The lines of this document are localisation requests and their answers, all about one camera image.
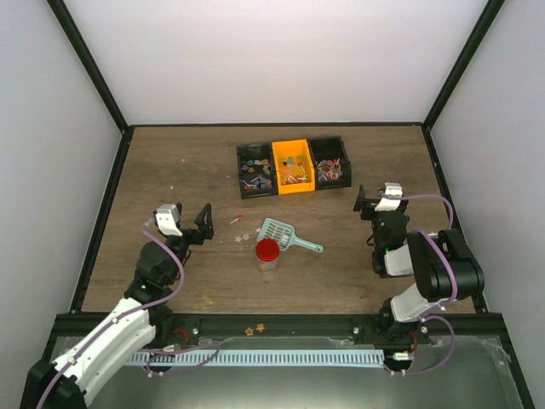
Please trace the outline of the black candy bin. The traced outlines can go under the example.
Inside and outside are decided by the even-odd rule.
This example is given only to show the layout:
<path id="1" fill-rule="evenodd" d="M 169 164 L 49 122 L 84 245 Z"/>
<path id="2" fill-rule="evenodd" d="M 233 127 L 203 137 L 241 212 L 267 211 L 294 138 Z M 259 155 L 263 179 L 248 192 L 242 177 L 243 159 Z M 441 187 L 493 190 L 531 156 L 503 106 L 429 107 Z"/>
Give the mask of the black candy bin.
<path id="1" fill-rule="evenodd" d="M 238 186 L 242 199 L 278 195 L 271 143 L 238 146 Z"/>
<path id="2" fill-rule="evenodd" d="M 315 189 L 351 187 L 352 166 L 343 139 L 323 136 L 307 140 L 313 161 Z"/>

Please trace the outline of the orange candy bin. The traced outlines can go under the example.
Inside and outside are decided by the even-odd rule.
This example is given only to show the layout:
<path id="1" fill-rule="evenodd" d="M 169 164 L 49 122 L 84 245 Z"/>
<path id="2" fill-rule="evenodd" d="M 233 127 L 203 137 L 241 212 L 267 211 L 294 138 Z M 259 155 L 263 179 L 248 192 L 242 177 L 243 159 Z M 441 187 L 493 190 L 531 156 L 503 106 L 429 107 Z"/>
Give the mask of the orange candy bin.
<path id="1" fill-rule="evenodd" d="M 274 141 L 272 153 L 278 194 L 310 193 L 316 189 L 316 176 L 307 139 Z"/>

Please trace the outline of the red jar lid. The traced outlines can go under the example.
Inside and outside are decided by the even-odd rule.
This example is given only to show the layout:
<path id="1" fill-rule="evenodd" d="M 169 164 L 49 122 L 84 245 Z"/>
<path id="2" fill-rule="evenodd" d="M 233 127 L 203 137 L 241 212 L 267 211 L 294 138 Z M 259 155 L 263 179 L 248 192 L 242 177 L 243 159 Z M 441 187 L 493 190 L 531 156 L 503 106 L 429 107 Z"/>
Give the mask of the red jar lid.
<path id="1" fill-rule="evenodd" d="M 256 244 L 255 254 L 261 262 L 275 262 L 280 256 L 280 248 L 274 239 L 262 239 Z"/>

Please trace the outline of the clear plastic jar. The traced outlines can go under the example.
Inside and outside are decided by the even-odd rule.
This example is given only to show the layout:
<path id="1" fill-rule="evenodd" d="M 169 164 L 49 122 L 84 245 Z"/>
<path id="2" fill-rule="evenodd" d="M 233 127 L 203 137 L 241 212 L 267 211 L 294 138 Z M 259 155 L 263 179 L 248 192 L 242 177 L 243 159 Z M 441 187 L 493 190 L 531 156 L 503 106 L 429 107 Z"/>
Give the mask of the clear plastic jar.
<path id="1" fill-rule="evenodd" d="M 271 259 L 271 260 L 263 260 L 258 257 L 257 267 L 258 267 L 258 270 L 264 275 L 275 274 L 279 268 L 279 258 L 276 257 L 275 259 Z"/>

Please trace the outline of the light blue slotted scoop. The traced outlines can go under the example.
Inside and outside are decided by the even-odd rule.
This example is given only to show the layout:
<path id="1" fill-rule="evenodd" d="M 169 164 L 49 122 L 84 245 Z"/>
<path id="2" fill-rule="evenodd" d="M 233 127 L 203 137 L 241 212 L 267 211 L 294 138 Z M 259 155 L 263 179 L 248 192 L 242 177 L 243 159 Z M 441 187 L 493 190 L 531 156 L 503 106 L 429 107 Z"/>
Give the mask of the light blue slotted scoop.
<path id="1" fill-rule="evenodd" d="M 256 242 L 259 243 L 264 239 L 272 239 L 275 241 L 281 251 L 288 250 L 292 245 L 300 246 L 301 248 L 316 253 L 322 253 L 324 251 L 322 245 L 300 239 L 295 234 L 295 228 L 292 225 L 269 217 L 264 220 L 257 235 Z"/>

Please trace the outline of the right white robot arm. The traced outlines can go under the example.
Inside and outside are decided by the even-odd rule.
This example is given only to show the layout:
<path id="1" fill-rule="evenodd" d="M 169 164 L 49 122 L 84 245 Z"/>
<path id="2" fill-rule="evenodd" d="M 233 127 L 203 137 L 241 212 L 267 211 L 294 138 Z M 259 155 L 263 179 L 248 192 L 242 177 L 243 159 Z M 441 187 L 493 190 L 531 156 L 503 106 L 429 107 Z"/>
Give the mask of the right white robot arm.
<path id="1" fill-rule="evenodd" d="M 428 233 L 408 229 L 408 204 L 415 199 L 438 199 L 447 210 L 447 228 Z M 371 266 L 382 278 L 411 276 L 414 283 L 387 299 L 378 316 L 378 333 L 388 343 L 398 343 L 416 325 L 448 305 L 476 297 L 485 288 L 485 275 L 462 233 L 453 228 L 454 209 L 445 197 L 424 193 L 406 196 L 398 183 L 386 183 L 378 197 L 359 188 L 353 210 L 370 222 L 373 247 Z"/>

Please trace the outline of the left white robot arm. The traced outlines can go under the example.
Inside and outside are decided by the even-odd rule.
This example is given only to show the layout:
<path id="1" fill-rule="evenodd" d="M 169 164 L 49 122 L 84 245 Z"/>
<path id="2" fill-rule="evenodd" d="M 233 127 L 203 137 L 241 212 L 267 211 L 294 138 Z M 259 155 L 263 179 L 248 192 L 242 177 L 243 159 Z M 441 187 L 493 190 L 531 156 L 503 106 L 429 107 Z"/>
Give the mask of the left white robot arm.
<path id="1" fill-rule="evenodd" d="M 52 361 L 28 372 L 23 408 L 88 408 L 127 359 L 151 342 L 174 334 L 167 303 L 185 284 L 185 264 L 194 245 L 214 237 L 212 206 L 205 204 L 194 228 L 181 226 L 181 204 L 163 204 L 144 223 L 148 237 L 135 275 L 111 313 L 89 334 Z"/>

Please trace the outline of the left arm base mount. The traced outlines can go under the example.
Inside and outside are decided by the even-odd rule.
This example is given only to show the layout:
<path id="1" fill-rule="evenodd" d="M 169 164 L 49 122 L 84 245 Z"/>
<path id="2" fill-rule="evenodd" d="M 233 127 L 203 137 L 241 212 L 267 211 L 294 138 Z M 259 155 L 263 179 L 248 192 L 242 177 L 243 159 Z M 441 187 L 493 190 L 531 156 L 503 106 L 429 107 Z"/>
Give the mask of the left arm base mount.
<path id="1" fill-rule="evenodd" d="M 166 314 L 155 322 L 156 335 L 149 342 L 152 348 L 171 344 L 196 345 L 200 332 L 200 318 L 191 314 Z"/>

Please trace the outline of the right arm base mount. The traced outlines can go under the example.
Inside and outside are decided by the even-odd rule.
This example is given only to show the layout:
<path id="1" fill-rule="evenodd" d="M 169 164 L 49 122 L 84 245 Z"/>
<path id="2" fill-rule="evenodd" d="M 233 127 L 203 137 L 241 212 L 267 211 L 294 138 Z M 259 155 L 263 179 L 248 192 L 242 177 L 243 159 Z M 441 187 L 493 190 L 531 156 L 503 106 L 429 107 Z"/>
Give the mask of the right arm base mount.
<path id="1" fill-rule="evenodd" d="M 388 298 L 377 314 L 361 314 L 351 319 L 354 341 L 362 344 L 406 345 L 418 337 L 420 324 L 401 323 L 393 316 L 392 298 Z"/>

